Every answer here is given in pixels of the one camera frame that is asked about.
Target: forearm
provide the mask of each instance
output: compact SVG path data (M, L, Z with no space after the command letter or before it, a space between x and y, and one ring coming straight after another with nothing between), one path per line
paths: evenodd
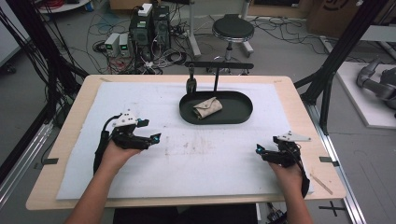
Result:
M100 223L114 176L99 167L65 223Z
M290 224L313 223L300 191L294 193L285 192L284 196L286 207L288 208L288 222Z

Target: crumpled cloth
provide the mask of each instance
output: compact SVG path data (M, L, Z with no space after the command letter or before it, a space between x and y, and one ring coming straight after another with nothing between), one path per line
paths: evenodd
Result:
M216 97L212 97L206 101L194 106L193 112L198 119L204 119L207 116L216 113L222 109L222 105Z

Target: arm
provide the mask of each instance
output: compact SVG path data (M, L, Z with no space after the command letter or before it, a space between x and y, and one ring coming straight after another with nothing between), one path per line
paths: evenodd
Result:
M114 176L139 152L138 149L122 149L110 141L101 165L65 223L100 223Z
M284 168L275 163L268 163L274 170L285 197L286 207L288 208L288 222L291 224L313 223L301 194L303 178L298 165L294 164L291 167Z

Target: black oval tray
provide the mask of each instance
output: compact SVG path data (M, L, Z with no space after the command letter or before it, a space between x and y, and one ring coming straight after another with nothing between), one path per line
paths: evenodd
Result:
M213 91L196 91L184 95L179 103L180 116L191 124L237 124L250 118L253 104L250 99L239 91L216 91L216 98L221 102L222 109L204 119L198 119L192 112L195 105L214 96Z

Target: hand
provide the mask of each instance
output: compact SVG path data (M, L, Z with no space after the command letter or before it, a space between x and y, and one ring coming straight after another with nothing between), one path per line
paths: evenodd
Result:
M99 169L104 169L106 171L112 172L112 174L115 175L125 164L125 162L140 152L141 150L139 149L122 149L121 147L117 147L113 140L110 140L103 155Z
M303 175L300 167L294 164L288 168L282 167L278 164L268 162L276 174L276 178L279 182L283 194L289 193L300 193L301 185L303 183Z

